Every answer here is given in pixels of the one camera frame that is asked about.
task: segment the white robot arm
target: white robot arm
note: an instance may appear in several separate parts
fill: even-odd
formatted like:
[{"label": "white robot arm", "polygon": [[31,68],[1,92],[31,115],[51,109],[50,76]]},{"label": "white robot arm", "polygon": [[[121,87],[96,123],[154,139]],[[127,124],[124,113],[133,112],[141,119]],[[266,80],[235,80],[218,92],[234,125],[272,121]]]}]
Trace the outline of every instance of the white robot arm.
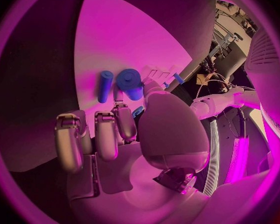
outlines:
[{"label": "white robot arm", "polygon": [[260,100],[257,93],[234,87],[224,94],[196,98],[190,108],[199,119],[205,119],[221,113],[226,107],[240,108],[244,105],[259,110]]}]

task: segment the pink light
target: pink light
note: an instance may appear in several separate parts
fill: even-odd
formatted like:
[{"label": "pink light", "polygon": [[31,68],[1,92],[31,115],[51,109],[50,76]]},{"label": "pink light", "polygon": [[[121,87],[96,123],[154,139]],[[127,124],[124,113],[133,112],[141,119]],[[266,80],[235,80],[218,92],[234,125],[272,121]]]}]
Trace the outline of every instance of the pink light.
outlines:
[{"label": "pink light", "polygon": [[231,162],[225,183],[234,183],[243,178],[249,150],[248,138],[235,138]]}]

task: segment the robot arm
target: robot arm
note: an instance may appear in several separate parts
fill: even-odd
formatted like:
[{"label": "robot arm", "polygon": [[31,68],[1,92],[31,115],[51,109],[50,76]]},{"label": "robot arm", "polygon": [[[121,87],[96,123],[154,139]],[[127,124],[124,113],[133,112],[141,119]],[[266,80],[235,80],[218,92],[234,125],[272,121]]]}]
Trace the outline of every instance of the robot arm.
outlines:
[{"label": "robot arm", "polygon": [[199,119],[205,119],[221,113],[226,107],[240,108],[244,105],[259,110],[260,100],[257,93],[234,87],[224,94],[196,98],[190,108]]}]

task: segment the small blue object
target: small blue object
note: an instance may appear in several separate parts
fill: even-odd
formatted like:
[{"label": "small blue object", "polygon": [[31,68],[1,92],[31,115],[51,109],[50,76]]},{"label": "small blue object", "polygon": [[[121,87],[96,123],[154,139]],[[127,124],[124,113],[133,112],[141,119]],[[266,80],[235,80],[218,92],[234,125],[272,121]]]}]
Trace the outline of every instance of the small blue object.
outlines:
[{"label": "small blue object", "polygon": [[185,81],[177,73],[175,73],[173,76],[180,84],[185,83]]},{"label": "small blue object", "polygon": [[98,94],[99,103],[105,103],[111,89],[113,73],[111,71],[102,71],[100,77],[100,89]]},{"label": "small blue object", "polygon": [[169,88],[169,84],[167,84],[166,82],[164,82],[164,85],[166,88]]},{"label": "small blue object", "polygon": [[132,113],[133,118],[135,118],[138,114],[140,114],[143,111],[143,106],[138,107],[137,109],[135,109]]},{"label": "small blue object", "polygon": [[132,101],[138,101],[143,96],[141,76],[134,69],[125,69],[116,77],[116,83]]}]

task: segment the purple light strip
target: purple light strip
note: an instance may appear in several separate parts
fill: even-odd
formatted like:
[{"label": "purple light strip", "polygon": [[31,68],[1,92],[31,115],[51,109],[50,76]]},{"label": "purple light strip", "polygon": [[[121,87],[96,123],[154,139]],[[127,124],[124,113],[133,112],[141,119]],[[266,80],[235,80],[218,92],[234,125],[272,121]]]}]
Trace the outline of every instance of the purple light strip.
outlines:
[{"label": "purple light strip", "polygon": [[235,138],[231,162],[225,183],[234,183],[243,178],[249,150],[248,138]]}]

